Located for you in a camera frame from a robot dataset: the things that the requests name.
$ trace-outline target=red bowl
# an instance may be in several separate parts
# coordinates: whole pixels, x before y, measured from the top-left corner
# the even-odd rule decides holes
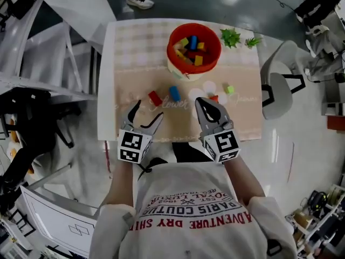
[[[175,53],[174,45],[181,39],[190,36],[197,36],[199,42],[205,43],[207,52],[203,57],[203,65],[194,66],[187,64]],[[183,74],[200,74],[212,70],[218,62],[221,51],[222,47],[215,32],[197,23],[188,23],[177,27],[171,33],[167,46],[168,59]]]

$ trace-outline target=gray floor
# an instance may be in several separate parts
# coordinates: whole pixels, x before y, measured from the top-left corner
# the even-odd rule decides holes
[[[185,18],[210,21],[249,29],[280,40],[293,40],[306,49],[305,28],[294,12],[287,6],[282,8],[276,0],[153,0],[149,10],[133,7],[134,14],[123,14],[125,0],[108,0],[118,20],[128,18]],[[296,8],[304,0],[280,0]],[[61,22],[61,18],[45,3],[40,8],[30,36]],[[72,42],[80,42],[78,34]]]

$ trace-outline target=table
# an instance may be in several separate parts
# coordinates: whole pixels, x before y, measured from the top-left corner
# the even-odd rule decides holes
[[[241,44],[236,49],[222,45],[217,66],[195,82],[182,82],[167,69],[166,47],[173,29],[185,23],[200,23],[218,36],[232,27],[185,19],[134,19],[109,23],[102,53],[98,91],[98,138],[116,140],[121,112],[142,99],[136,120],[147,125],[164,112],[155,141],[196,141],[200,127],[194,109],[196,97],[219,95],[234,121],[241,140],[260,139],[262,126],[260,68],[256,48],[248,49],[245,39],[253,32],[236,28]],[[223,87],[234,86],[227,96]],[[182,103],[169,99],[168,88],[177,85]],[[156,108],[147,94],[155,90],[163,105]]]

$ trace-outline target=floor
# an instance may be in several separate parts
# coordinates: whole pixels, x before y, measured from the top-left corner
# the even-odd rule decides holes
[[[125,0],[108,0],[116,19],[133,18],[185,18],[216,22],[252,30],[281,40],[293,40],[306,49],[303,26],[296,20],[295,9],[304,0],[280,0],[287,6],[282,8],[276,0],[153,0],[150,10],[127,7]],[[32,26],[29,37],[61,22],[62,19],[43,3]],[[82,38],[72,32],[72,43]]]
[[[301,48],[304,45],[301,24],[296,21],[289,8],[280,7],[275,0],[154,1],[156,2],[154,8],[148,11],[134,10],[130,14],[135,18],[201,19],[252,29],[264,34],[263,42],[258,46],[261,65],[282,40],[292,39]],[[303,0],[282,1],[294,8]],[[113,0],[113,2],[109,0],[109,2],[117,18],[128,18],[122,12],[121,0]],[[202,15],[201,5],[209,5],[206,9],[203,8]],[[43,13],[42,11],[38,15],[41,20]],[[53,25],[54,22],[52,17],[50,24]],[[42,30],[39,23],[36,25],[31,32],[32,35]],[[309,59],[304,50],[300,50],[299,54],[303,59]],[[320,114],[323,99],[322,84],[313,84],[306,80],[306,85],[305,89],[294,94],[294,103],[289,112],[277,120],[264,120],[261,140],[242,143],[242,157],[259,179],[265,193],[277,199],[284,214],[298,208],[302,199],[308,197],[312,190],[327,190],[333,182],[336,182],[344,160],[345,136],[327,130],[326,118]],[[106,165],[105,146],[104,142],[97,140],[96,102],[82,102],[80,107],[81,116],[66,118],[75,147],[68,149],[58,141],[51,155],[54,169],[69,162],[73,162],[74,167],[57,177],[54,183],[68,184],[79,202],[99,206],[111,182]],[[59,125],[64,127],[65,124],[60,122]],[[113,169],[117,158],[116,143],[111,142],[108,145],[111,169]],[[199,142],[192,145],[201,149]],[[6,151],[7,145],[1,142],[1,146]],[[176,160],[169,144],[153,145],[148,158],[153,155],[168,161]],[[1,165],[6,168],[8,161],[2,151],[0,151],[0,160]],[[50,168],[38,169],[35,175],[28,179],[37,179],[50,171]]]

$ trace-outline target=green plant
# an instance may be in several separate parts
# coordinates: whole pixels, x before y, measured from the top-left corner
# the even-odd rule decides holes
[[[256,38],[256,37],[247,38],[244,45],[246,45],[249,49],[252,49],[254,46],[256,46],[258,43],[261,42],[261,39],[262,38]]]
[[[224,40],[224,44],[225,46],[228,47],[235,47],[236,48],[236,44],[237,43],[241,43],[241,41],[239,41],[239,36],[241,35],[240,33],[237,33],[235,31],[235,29],[225,29],[222,30],[222,39]]]

